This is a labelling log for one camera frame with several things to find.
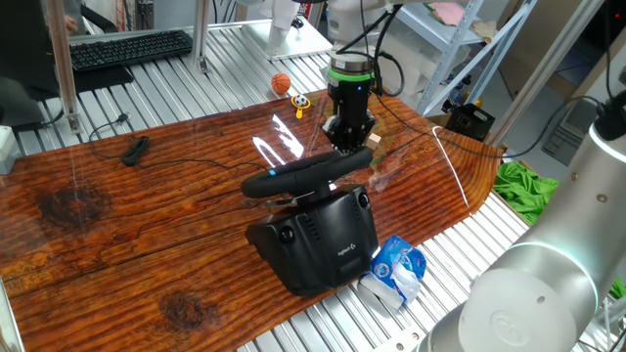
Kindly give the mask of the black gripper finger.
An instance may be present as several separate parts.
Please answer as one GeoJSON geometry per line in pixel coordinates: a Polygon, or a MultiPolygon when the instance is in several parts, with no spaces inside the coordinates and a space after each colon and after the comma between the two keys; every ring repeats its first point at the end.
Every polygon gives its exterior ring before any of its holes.
{"type": "Polygon", "coordinates": [[[343,124],[337,115],[330,116],[322,125],[322,131],[331,142],[333,148],[343,151],[343,124]]]}
{"type": "Polygon", "coordinates": [[[369,137],[373,127],[376,125],[376,119],[368,114],[363,121],[360,121],[347,128],[347,148],[349,153],[355,152],[361,148],[369,137]]]}

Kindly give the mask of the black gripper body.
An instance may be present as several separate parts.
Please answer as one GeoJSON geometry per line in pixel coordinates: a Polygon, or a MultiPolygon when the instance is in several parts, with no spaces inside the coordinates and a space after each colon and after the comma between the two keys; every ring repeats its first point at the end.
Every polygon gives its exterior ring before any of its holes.
{"type": "Polygon", "coordinates": [[[368,101],[372,80],[339,80],[328,85],[328,93],[334,102],[334,113],[341,125],[360,128],[368,120],[368,101]]]}

